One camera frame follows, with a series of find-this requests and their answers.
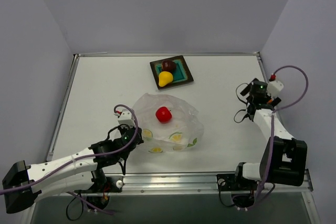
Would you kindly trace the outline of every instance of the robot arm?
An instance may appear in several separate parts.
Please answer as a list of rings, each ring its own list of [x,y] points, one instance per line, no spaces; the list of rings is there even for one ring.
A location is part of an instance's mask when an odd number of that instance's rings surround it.
[[[28,186],[26,189],[5,193],[6,212],[13,214],[22,211],[43,198],[67,191],[85,190],[94,193],[101,190],[107,182],[102,168],[120,160],[126,161],[130,152],[143,143],[141,129],[138,128],[133,142],[127,148],[113,155],[104,155],[126,146],[135,134],[130,113],[121,112],[118,122],[120,125],[114,129],[120,131],[121,138],[114,141],[108,137],[80,152],[42,164],[26,165],[25,161],[15,163],[3,179],[4,189]]]
[[[282,125],[274,106],[281,100],[277,97],[283,84],[274,80],[270,83],[253,80],[241,94],[247,97],[247,114],[262,131],[268,140],[264,155],[260,163],[240,163],[236,179],[260,181],[264,176],[269,157],[271,136],[271,117],[274,117],[274,142],[270,160],[270,169],[266,182],[300,186],[303,183],[306,166],[307,145],[304,141],[295,139]]]

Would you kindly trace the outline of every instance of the clear plastic bag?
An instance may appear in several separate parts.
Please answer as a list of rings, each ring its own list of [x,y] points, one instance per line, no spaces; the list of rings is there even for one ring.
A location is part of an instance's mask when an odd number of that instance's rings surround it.
[[[155,116],[160,107],[167,107],[172,119],[161,123]],[[197,119],[198,111],[186,101],[166,94],[144,94],[133,110],[142,129],[144,143],[137,148],[151,152],[181,151],[194,146],[203,136],[204,127]]]

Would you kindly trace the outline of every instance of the red connector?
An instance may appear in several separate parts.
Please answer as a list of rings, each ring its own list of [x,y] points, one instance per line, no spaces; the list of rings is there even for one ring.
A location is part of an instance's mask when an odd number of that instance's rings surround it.
[[[276,75],[275,74],[271,74],[271,77],[269,78],[269,81],[275,81],[276,79]]]

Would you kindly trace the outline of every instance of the gray wall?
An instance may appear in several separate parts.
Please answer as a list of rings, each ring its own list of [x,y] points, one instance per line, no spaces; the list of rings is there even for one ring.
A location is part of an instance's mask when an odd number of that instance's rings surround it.
[[[260,51],[287,0],[45,0],[73,52]]]
[[[0,0],[0,178],[21,159],[43,162],[72,55],[43,0]],[[0,223],[7,215],[0,196]]]
[[[336,192],[336,0],[289,0],[262,50],[268,73],[293,64],[310,81],[304,100],[282,112],[288,129],[308,143],[314,199],[323,223],[335,223]],[[294,70],[279,73],[285,82],[283,104],[302,92],[304,79]]]

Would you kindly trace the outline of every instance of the toy apple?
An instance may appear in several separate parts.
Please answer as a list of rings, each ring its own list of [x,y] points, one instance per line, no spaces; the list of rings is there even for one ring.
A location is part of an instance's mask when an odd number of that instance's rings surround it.
[[[167,72],[174,72],[176,70],[176,63],[172,60],[164,60],[162,62],[162,71],[167,71]]]
[[[167,123],[172,119],[172,113],[170,113],[167,107],[160,107],[155,115],[160,123]]]

